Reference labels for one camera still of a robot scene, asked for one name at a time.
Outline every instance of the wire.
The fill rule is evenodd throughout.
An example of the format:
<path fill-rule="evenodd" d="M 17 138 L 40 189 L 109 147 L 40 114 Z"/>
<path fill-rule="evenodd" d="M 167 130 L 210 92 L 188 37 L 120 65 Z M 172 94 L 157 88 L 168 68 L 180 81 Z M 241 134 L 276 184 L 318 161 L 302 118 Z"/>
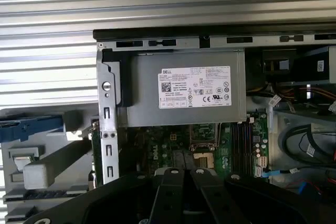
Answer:
<path fill-rule="evenodd" d="M 303 134 L 303 133 L 306 133 L 307 135 L 307 138 L 308 138 L 308 141 L 310 143 L 310 145 L 315 149 L 315 151 L 317 153 L 320 153 L 321 155 L 324 155 L 326 157 L 330 157 L 330 159 L 332 159 L 331 162 L 328 162 L 328 163 L 324 163 L 323 165 L 330 165 L 330 166 L 333 166 L 334 168 L 336 168 L 336 163 L 334 163 L 333 161 L 333 158 L 332 158 L 332 155 L 326 153 L 324 150 L 322 150 L 317 144 L 316 142 L 314 141 L 314 138 L 313 138 L 313 135 L 312 135 L 312 132 L 311 132 L 311 125 L 308 124 L 308 125 L 302 125 L 302 126 L 297 126 L 297 127 L 293 127 L 283 133 L 281 133 L 279 135 L 279 139 L 278 139 L 278 142 L 279 142 L 279 145 L 281 146 L 281 149 L 283 150 L 283 152 L 289 156 L 290 158 L 298 161 L 298 162 L 301 162 L 301 163 L 304 163 L 304 164 L 307 164 L 307 165 L 321 165 L 321 163 L 316 163 L 316 162 L 312 162 L 312 161 L 308 161 L 308 160 L 305 160 L 305 159 L 302 159 L 301 157 L 299 157 L 298 155 L 292 153 L 289 149 L 288 149 L 288 146 L 287 146 L 287 140 L 288 138 L 290 138 L 291 136 L 294 136 L 294 135 L 298 135 L 298 134 Z"/>
<path fill-rule="evenodd" d="M 266 90 L 267 87 L 268 87 L 268 83 L 265 84 L 265 86 L 263 86 L 263 87 L 255 88 L 255 89 L 252 89 L 252 90 L 247 90 L 246 92 L 247 92 L 247 93 L 251 93 L 251 92 L 262 92 L 262 91 Z"/>
<path fill-rule="evenodd" d="M 316 186 L 313 182 L 311 182 L 311 181 L 309 181 L 309 180 L 307 180 L 307 179 L 304 179 L 304 178 L 289 183 L 287 186 L 285 186 L 285 189 L 287 189 L 287 188 L 288 188 L 289 186 L 291 186 L 291 185 L 296 185 L 296 184 L 298 184 L 298 183 L 300 183 L 300 182 L 306 182 L 306 183 L 312 185 L 313 187 L 315 187 L 315 189 L 316 189 L 317 191 L 319 191 L 319 193 L 322 192 L 321 189 L 320 189 L 318 186 Z"/>
<path fill-rule="evenodd" d="M 322 92 L 320 92 L 320 91 L 316 91 L 316 90 L 314 90 L 314 89 L 305 89 L 307 92 L 312 92 L 312 93 L 316 93 L 316 94 L 320 94 L 320 95 L 322 95 L 322 96 L 324 96 L 324 97 L 327 97 L 327 98 L 330 98 L 331 100 L 336 100 L 336 98 L 335 97 L 332 97 L 332 96 L 330 96 L 330 95 L 328 95 L 328 94 L 324 94 L 324 93 L 322 93 Z"/>
<path fill-rule="evenodd" d="M 301 140 L 300 140 L 300 142 L 299 142 L 299 148 L 300 148 L 300 150 L 301 150 L 302 152 L 304 152 L 304 153 L 307 153 L 307 152 L 305 152 L 305 151 L 301 148 L 301 143 L 302 143 L 303 138 L 304 138 L 306 135 L 307 135 L 306 133 L 303 134 L 302 137 L 301 137 Z M 319 161 L 320 163 L 323 163 L 323 161 L 320 160 L 319 158 L 317 158 L 317 157 L 313 157 L 313 158 L 316 159 L 317 161 Z"/>
<path fill-rule="evenodd" d="M 329 91 L 327 91 L 327 90 L 325 90 L 325 89 L 316 88 L 316 87 L 310 87 L 309 89 L 316 89 L 316 90 L 318 90 L 318 91 L 324 92 L 324 93 L 329 94 L 329 95 L 331 95 L 332 97 L 336 98 L 336 94 L 333 94 L 333 93 L 331 93 L 331 92 L 329 92 Z"/>
<path fill-rule="evenodd" d="M 327 178 L 327 181 L 336 185 L 336 179 Z"/>
<path fill-rule="evenodd" d="M 307 135 L 306 133 L 304 135 L 302 135 L 301 140 L 299 142 L 299 148 L 302 152 L 305 152 L 305 151 L 301 148 L 301 143 L 302 143 L 302 140 L 303 140 L 304 136 L 306 136 L 306 135 Z"/>

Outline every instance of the yellow wire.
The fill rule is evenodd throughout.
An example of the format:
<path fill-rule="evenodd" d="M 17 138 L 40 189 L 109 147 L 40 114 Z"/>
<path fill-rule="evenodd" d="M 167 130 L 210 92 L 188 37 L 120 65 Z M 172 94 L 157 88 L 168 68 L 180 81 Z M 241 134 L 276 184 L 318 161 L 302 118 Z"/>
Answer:
<path fill-rule="evenodd" d="M 308 92 L 317 93 L 317 94 L 321 94 L 321 95 L 323 95 L 323 96 L 325 96 L 325 97 L 328 97 L 328 98 L 330 98 L 330 99 L 332 99 L 332 100 L 336 100 L 336 98 L 335 98 L 335 97 L 331 97 L 330 95 L 324 94 L 324 93 L 322 93 L 322 92 L 319 92 L 319 91 L 316 91 L 316 90 L 307 89 L 307 91 L 308 91 Z"/>

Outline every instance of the motherboard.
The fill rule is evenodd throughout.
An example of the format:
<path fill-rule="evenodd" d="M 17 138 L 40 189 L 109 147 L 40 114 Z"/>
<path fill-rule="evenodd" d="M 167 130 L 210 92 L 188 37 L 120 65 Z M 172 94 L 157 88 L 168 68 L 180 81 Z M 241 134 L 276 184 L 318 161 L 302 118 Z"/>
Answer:
<path fill-rule="evenodd" d="M 246 122 L 144 127 L 146 170 L 174 166 L 176 151 L 189 151 L 197 167 L 214 169 L 224 178 L 231 172 L 261 177 L 268 167 L 266 113 L 254 112 Z"/>

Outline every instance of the screw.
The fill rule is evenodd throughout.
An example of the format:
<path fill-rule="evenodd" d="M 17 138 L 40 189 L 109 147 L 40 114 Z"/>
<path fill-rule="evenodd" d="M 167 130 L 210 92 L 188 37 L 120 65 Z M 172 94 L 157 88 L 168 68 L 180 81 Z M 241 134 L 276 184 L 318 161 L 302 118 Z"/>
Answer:
<path fill-rule="evenodd" d="M 34 224 L 50 224 L 50 223 L 51 223 L 50 219 L 44 218 L 36 221 Z"/>
<path fill-rule="evenodd" d="M 112 85 L 111 85 L 111 83 L 106 81 L 106 82 L 103 83 L 102 87 L 105 91 L 109 91 L 111 89 Z"/>
<path fill-rule="evenodd" d="M 232 174 L 232 175 L 231 175 L 231 178 L 232 178 L 232 179 L 235 179 L 235 180 L 240 180 L 240 176 L 237 175 L 237 174 Z"/>

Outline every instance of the metal chassis frame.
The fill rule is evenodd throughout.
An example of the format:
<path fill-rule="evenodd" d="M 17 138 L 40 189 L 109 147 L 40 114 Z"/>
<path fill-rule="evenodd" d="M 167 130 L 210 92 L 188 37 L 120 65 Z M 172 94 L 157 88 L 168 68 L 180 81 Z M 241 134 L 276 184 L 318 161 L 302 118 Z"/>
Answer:
<path fill-rule="evenodd" d="M 147 28 L 141 28 L 139 34 L 129 33 L 135 31 L 134 29 L 117 29 L 116 34 L 121 39 L 115 37 L 106 37 L 109 33 L 113 34 L 113 30 L 97 30 L 93 32 L 94 38 L 97 40 L 97 83 L 98 83 L 98 101 L 99 101 L 99 121 L 100 121 L 100 131 L 101 131 L 101 152 L 102 152 L 102 167 L 103 167 L 103 183 L 106 184 L 110 181 L 113 181 L 119 178 L 119 148 L 118 148 L 118 107 L 117 104 L 120 101 L 120 70 L 119 65 L 116 62 L 102 62 L 102 55 L 104 49 L 112 49 L 113 51 L 146 51 L 146 50 L 199 50 L 201 48 L 201 39 L 209 39 L 209 48 L 212 50 L 242 50 L 242 48 L 248 47 L 267 47 L 267 46 L 298 46 L 298 45 L 334 45 L 336 44 L 336 39 L 326 39 L 326 40 L 316 40 L 316 34 L 329 34 L 332 32 L 322 31 L 322 32 L 291 32 L 286 33 L 285 31 L 279 31 L 271 35 L 266 35 L 264 33 L 251 34 L 247 33 L 246 35 L 236 35 L 236 36 L 227 36 L 220 35 L 218 31 L 213 33 L 211 36 L 211 31 L 202 32 L 202 27 L 198 34 L 204 36 L 196 36 L 195 30 L 194 34 L 187 35 L 182 34 L 179 37 L 178 33 L 181 30 L 176 30 L 176 37 L 169 35 L 174 32 L 174 28 L 162 28 L 162 30 L 167 30 L 167 36 L 160 35 L 165 34 L 157 28 L 148 28 L 148 37 L 144 38 L 143 33 L 146 33 Z M 150 36 L 151 30 L 154 31 L 154 34 L 157 33 L 157 37 Z M 302 36 L 302 41 L 295 41 L 294 35 Z M 288 36 L 288 41 L 281 40 L 282 36 Z M 239 43 L 228 43 L 227 38 L 230 37 L 251 37 L 253 42 L 239 42 Z M 161 41 L 163 39 L 176 39 L 176 46 L 163 46 L 157 45 L 155 47 L 149 46 L 150 40 Z M 141 40 L 143 46 L 138 47 L 117 47 L 117 41 L 133 41 Z M 336 57 L 329 58 L 329 64 L 334 66 L 336 65 Z M 108 87 L 104 88 L 103 84 L 108 82 Z"/>

